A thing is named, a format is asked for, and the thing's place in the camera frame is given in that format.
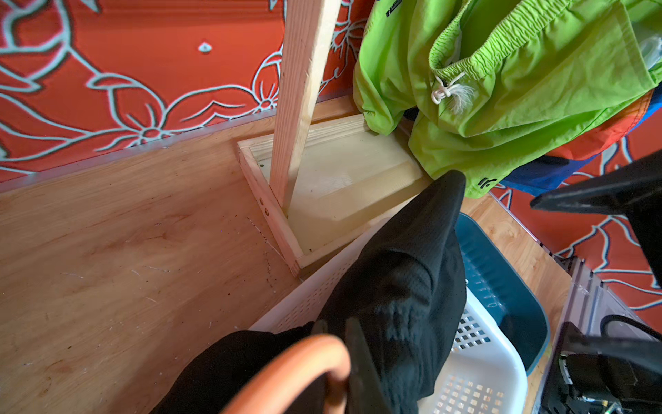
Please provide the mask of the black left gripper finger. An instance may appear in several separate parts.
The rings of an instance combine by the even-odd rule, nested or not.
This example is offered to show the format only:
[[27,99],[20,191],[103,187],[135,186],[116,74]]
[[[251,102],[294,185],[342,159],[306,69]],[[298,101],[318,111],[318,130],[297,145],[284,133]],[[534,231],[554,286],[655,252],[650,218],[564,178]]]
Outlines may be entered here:
[[391,413],[363,329],[354,317],[346,321],[345,344],[351,360],[346,413]]

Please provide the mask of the orange clothes hanger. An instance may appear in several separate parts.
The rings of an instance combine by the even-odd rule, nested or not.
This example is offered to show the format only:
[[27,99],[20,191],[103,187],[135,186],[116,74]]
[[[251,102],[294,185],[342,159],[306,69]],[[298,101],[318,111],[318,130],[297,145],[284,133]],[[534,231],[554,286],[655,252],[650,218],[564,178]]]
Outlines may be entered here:
[[225,413],[284,413],[316,379],[326,379],[324,413],[343,413],[351,373],[348,348],[340,338],[320,334],[303,339],[256,374],[224,408]]

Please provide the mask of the black shorts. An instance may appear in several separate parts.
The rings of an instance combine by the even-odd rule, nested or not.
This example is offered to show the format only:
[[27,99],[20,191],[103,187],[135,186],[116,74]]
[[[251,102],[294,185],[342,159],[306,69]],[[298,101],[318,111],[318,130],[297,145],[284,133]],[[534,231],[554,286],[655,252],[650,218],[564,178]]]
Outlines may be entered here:
[[279,334],[236,331],[191,361],[158,413],[218,413],[279,354],[317,333],[345,341],[358,319],[391,413],[415,413],[453,347],[465,303],[465,268],[455,225],[465,175],[436,179],[362,249],[314,322]]

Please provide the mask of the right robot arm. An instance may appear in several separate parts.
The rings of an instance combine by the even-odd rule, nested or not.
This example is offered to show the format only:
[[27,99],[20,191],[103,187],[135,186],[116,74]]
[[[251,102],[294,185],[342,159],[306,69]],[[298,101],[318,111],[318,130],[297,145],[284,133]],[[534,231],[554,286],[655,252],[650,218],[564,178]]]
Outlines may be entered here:
[[544,193],[534,210],[624,215],[657,283],[661,282],[661,153],[657,151],[610,174]]

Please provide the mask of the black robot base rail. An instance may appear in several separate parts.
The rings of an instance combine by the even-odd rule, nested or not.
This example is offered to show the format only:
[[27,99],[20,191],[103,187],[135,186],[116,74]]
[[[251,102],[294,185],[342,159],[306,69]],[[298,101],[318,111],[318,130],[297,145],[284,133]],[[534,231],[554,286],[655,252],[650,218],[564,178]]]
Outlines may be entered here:
[[577,257],[535,413],[659,413],[661,333]]

